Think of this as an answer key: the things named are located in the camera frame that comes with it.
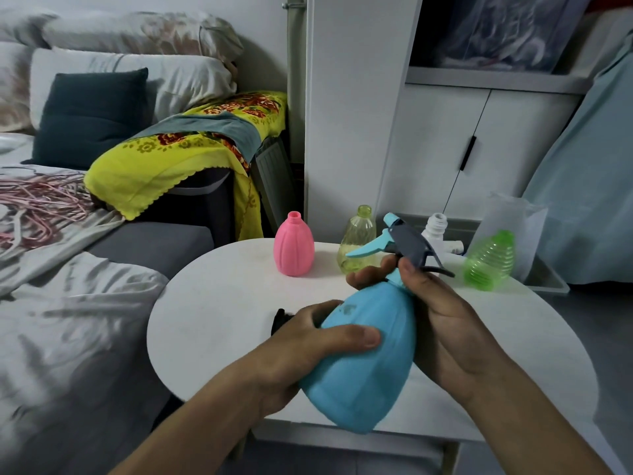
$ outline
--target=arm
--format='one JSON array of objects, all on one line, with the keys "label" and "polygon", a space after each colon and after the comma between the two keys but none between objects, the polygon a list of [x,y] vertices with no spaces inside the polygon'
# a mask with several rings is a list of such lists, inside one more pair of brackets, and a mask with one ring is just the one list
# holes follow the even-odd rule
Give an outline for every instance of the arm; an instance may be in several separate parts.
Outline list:
[{"label": "arm", "polygon": [[298,380],[319,361],[380,344],[380,332],[372,327],[317,329],[339,304],[332,300],[298,311],[274,336],[214,376],[110,475],[215,473],[252,426],[294,398]]},{"label": "arm", "polygon": [[[463,298],[406,258],[398,263],[417,295],[416,365],[464,407],[508,475],[611,475]],[[364,288],[395,266],[385,257],[379,269],[351,273],[347,281]]]}]

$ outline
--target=pile of hangers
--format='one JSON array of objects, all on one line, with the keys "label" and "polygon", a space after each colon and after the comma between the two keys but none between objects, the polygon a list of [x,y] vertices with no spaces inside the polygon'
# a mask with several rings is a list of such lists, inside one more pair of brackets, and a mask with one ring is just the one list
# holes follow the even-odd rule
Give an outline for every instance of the pile of hangers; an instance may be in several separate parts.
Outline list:
[{"label": "pile of hangers", "polygon": [[0,178],[0,250],[37,248],[94,210],[83,174]]}]

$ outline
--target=floor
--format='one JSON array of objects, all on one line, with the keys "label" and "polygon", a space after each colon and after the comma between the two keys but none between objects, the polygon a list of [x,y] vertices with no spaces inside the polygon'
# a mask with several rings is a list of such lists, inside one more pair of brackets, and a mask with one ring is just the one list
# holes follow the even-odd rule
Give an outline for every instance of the floor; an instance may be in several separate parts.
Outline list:
[{"label": "floor", "polygon": [[[543,296],[574,329],[598,375],[601,393],[595,422],[596,443],[633,475],[633,296],[625,290],[600,288],[598,293],[573,291]],[[244,456],[227,462],[220,475],[438,475],[431,460],[253,441]],[[472,444],[463,453],[458,475],[501,475],[503,471],[485,446]]]}]

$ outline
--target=white table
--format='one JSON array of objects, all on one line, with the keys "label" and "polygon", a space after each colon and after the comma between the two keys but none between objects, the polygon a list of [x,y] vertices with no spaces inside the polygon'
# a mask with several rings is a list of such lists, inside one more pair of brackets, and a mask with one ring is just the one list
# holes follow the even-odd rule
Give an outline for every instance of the white table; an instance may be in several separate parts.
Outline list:
[{"label": "white table", "polygon": [[[189,399],[223,367],[270,336],[278,309],[294,313],[309,304],[352,295],[354,289],[336,264],[337,249],[335,244],[316,243],[312,270],[300,278],[277,271],[273,239],[226,245],[189,264],[169,282],[149,319],[147,349],[162,382],[179,398]],[[465,287],[460,277],[463,260],[442,255],[447,268],[458,274],[454,280],[444,279],[472,304],[502,347],[568,419],[591,422],[597,378],[574,331],[548,303],[515,280],[495,293]],[[332,425],[303,392],[269,419]],[[399,438],[483,439],[465,411],[415,366],[376,430]],[[272,432],[284,439],[278,431]],[[342,440],[350,437],[345,432]]]}]

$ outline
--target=green transparent bottle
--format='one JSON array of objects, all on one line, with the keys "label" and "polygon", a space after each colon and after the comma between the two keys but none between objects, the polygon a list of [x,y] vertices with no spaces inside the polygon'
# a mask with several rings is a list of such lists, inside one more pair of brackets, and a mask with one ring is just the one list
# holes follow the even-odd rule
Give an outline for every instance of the green transparent bottle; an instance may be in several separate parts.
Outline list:
[{"label": "green transparent bottle", "polygon": [[494,237],[481,240],[468,251],[464,262],[464,281],[478,290],[492,291],[510,277],[514,259],[514,234],[499,230]]},{"label": "green transparent bottle", "polygon": [[368,265],[376,264],[374,255],[363,258],[348,258],[346,255],[356,248],[368,244],[376,238],[376,223],[372,218],[372,207],[361,205],[356,216],[352,216],[345,228],[345,235],[336,255],[336,261],[345,274],[359,271]]}]

